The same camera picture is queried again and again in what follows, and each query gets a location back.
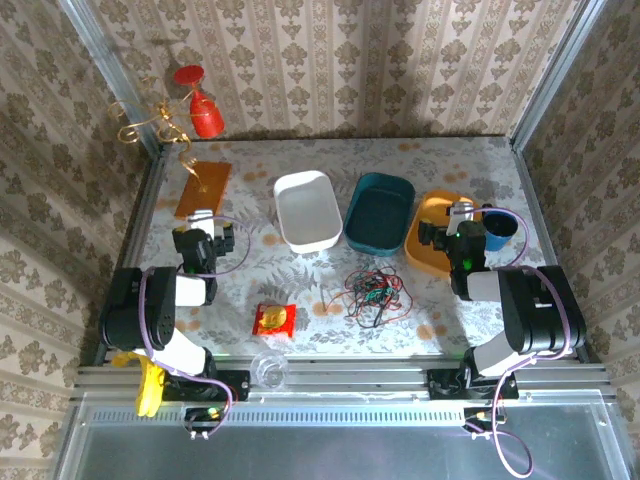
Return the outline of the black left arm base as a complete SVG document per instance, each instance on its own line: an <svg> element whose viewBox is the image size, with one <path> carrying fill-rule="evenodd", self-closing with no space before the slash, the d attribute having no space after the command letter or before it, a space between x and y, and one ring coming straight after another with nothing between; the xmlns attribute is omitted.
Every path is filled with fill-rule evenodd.
<svg viewBox="0 0 640 480"><path fill-rule="evenodd" d="M233 401L247 401L250 393L249 370L219 370L218 380L225 383ZM174 402L224 402L227 396L223 389L209 383L169 376L162 399Z"/></svg>

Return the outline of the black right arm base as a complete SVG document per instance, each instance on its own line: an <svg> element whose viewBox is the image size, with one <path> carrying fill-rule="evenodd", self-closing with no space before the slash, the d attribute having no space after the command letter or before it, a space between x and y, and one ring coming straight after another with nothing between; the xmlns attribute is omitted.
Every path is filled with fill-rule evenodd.
<svg viewBox="0 0 640 480"><path fill-rule="evenodd" d="M430 369L426 386L431 400L491 400L498 380L475 375L469 368Z"/></svg>

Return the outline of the orange plastic tray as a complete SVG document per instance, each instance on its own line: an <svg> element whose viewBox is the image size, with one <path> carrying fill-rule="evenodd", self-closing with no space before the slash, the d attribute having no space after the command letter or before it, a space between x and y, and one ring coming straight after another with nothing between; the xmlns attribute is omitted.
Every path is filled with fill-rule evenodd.
<svg viewBox="0 0 640 480"><path fill-rule="evenodd" d="M446 254L435 251L432 244L422 245L418 239L418 230L422 220L437 227L447 228L450 220L447 209L459 202L469 204L472 208L479 207L471 198L443 189L427 192L418 201L404 242L404 251L410 266L444 279L449 277L450 262Z"/></svg>

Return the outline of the blue cup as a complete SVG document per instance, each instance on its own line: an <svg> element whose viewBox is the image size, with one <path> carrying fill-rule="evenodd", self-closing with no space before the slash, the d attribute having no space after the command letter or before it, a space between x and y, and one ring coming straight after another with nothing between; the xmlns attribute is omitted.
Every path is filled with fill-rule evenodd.
<svg viewBox="0 0 640 480"><path fill-rule="evenodd" d="M485 228L485 250L488 252L500 251L519 228L519 221L514 215L493 210L489 206L482 213L482 224Z"/></svg>

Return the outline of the orange wooden board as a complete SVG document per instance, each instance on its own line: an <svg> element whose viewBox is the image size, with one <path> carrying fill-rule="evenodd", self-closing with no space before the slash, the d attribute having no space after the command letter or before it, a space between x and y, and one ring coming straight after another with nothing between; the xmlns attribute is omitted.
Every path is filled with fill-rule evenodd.
<svg viewBox="0 0 640 480"><path fill-rule="evenodd" d="M224 193L232 166L226 162L199 162L190 174L178 202L174 217L185 220L198 210L221 212Z"/></svg>

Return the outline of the teal plastic tray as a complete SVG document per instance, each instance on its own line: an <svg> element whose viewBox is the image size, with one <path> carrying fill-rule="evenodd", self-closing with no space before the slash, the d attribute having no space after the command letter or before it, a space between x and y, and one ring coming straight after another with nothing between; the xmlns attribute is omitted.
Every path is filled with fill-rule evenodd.
<svg viewBox="0 0 640 480"><path fill-rule="evenodd" d="M415 199L413 184L401 177L363 174L354 189L343 232L355 251L393 256L403 245Z"/></svg>

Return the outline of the white plastic tray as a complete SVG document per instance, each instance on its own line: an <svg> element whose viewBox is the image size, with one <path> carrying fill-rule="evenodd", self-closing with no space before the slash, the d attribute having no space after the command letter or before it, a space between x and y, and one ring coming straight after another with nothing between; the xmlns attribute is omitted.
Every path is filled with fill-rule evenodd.
<svg viewBox="0 0 640 480"><path fill-rule="evenodd" d="M307 170L280 177L273 187L281 235L296 254L333 247L343 229L329 177Z"/></svg>

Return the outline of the red snack packet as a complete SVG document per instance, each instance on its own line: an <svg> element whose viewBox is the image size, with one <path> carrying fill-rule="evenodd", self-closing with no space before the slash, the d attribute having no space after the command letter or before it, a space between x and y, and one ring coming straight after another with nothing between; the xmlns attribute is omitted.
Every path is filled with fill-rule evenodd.
<svg viewBox="0 0 640 480"><path fill-rule="evenodd" d="M255 336L286 335L292 338L295 331L297 307L260 303L257 306L252 334Z"/></svg>

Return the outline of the red wine glass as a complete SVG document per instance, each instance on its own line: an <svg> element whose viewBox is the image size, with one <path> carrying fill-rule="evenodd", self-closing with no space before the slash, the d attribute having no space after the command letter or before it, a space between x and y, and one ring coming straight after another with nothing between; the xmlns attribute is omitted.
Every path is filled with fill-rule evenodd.
<svg viewBox="0 0 640 480"><path fill-rule="evenodd" d="M200 87L205 72L200 65L180 67L173 76L178 85L191 88L189 116L195 132L200 138L211 139L221 135L225 122L215 102Z"/></svg>

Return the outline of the clear drinking glass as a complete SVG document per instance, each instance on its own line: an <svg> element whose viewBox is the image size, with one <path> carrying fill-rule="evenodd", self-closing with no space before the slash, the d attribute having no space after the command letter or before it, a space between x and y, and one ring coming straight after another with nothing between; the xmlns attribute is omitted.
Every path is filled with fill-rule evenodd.
<svg viewBox="0 0 640 480"><path fill-rule="evenodd" d="M281 352L265 350L253 358L250 374L253 385L270 390L281 389L289 375L289 363Z"/></svg>

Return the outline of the yellow banana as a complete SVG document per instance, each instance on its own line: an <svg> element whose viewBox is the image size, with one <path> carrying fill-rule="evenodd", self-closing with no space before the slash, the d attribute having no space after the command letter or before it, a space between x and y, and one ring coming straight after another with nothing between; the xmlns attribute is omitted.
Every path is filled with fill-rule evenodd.
<svg viewBox="0 0 640 480"><path fill-rule="evenodd" d="M139 417L153 418L158 412L165 387L166 371L154 364L146 356L134 352L122 352L115 355L112 364L123 368L137 361L140 366L141 379L135 402Z"/></svg>

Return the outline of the small circuit board with LED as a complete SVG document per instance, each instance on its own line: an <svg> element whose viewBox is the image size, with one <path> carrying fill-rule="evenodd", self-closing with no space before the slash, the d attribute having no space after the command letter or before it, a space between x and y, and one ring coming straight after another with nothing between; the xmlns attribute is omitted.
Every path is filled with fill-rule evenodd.
<svg viewBox="0 0 640 480"><path fill-rule="evenodd" d="M465 407L463 409L464 424L462 429L470 433L473 438L490 440L492 437L491 408Z"/></svg>
<svg viewBox="0 0 640 480"><path fill-rule="evenodd" d="M226 407L188 408L184 428L191 440L209 440L226 419Z"/></svg>

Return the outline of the grey metal sheet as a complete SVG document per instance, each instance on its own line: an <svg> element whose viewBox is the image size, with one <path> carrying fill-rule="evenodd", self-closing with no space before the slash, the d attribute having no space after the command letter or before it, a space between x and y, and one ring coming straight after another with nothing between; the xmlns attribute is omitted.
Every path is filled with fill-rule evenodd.
<svg viewBox="0 0 640 480"><path fill-rule="evenodd" d="M85 401L51 480L640 480L616 408L559 395L491 408L492 437L462 429L456 402L240 403L209 440L188 408L153 418Z"/></svg>

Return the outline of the aluminium table edge rail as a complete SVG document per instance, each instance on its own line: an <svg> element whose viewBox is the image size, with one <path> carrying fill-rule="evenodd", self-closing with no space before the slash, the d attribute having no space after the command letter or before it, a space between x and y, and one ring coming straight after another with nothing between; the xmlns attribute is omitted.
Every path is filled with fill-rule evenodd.
<svg viewBox="0 0 640 480"><path fill-rule="evenodd" d="M456 370L457 360L442 356L415 356L382 359L290 358L284 368L283 383L269 387L252 374L233 388L253 403L287 401L426 401L435 387L433 371ZM72 399L131 403L140 381L137 366L82 367L72 390ZM515 373L510 386L519 398L533 401L545 396L562 398L616 397L603 365L576 359L539 362Z"/></svg>

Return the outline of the aluminium frame post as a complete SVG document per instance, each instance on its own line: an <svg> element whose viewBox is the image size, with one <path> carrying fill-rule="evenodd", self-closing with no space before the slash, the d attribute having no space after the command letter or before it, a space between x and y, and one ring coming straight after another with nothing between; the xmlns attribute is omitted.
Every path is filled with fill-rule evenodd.
<svg viewBox="0 0 640 480"><path fill-rule="evenodd" d="M579 0L511 135L511 146L515 153L521 154L531 139L607 3L608 0Z"/></svg>
<svg viewBox="0 0 640 480"><path fill-rule="evenodd" d="M125 68L124 57L99 22L89 0L59 0L80 40L90 53L111 92L117 100L128 101L124 106L130 121L141 122L145 119L142 96L134 75Z"/></svg>

